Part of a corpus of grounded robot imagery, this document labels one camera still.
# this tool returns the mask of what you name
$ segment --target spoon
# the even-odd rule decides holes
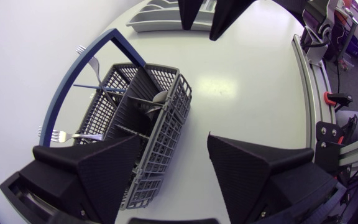
[[[167,99],[168,91],[161,91],[153,98],[153,103],[163,103]]]

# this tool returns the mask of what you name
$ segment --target floor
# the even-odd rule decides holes
[[[353,110],[358,111],[358,58],[352,58],[354,68],[348,71],[339,71],[340,86],[339,90],[341,93],[347,93],[353,97],[353,102],[350,103],[349,107],[343,107],[342,110]],[[338,75],[336,65],[332,62],[326,62],[326,70],[333,93],[337,93],[338,90]]]

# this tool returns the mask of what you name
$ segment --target metal frame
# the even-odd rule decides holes
[[[305,94],[306,110],[306,147],[316,149],[316,123],[324,121],[335,124],[333,106],[327,105],[323,98],[326,91],[331,92],[327,73],[322,61],[314,65],[307,60],[300,45],[300,37],[294,35],[292,46],[298,61],[303,92]]]
[[[306,109],[306,147],[316,150],[316,123],[324,121],[336,124],[335,110],[324,102],[324,92],[331,92],[323,62],[318,66],[307,60],[300,45],[300,37],[294,35],[292,46],[298,61]],[[341,148],[339,165],[346,166],[358,162],[358,141]]]

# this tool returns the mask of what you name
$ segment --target red clamp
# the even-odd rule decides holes
[[[328,99],[328,94],[332,94],[332,93],[326,91],[326,92],[324,93],[324,101],[325,101],[326,104],[328,104],[328,105],[333,105],[333,106],[335,106],[335,105],[336,105],[336,102],[334,102],[334,101]]]

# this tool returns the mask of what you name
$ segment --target purple object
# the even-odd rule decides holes
[[[342,38],[342,44],[345,44],[347,34],[344,35]],[[358,57],[358,40],[355,36],[352,37],[351,42],[349,43],[349,46],[347,46],[346,52],[351,54],[354,57]]]

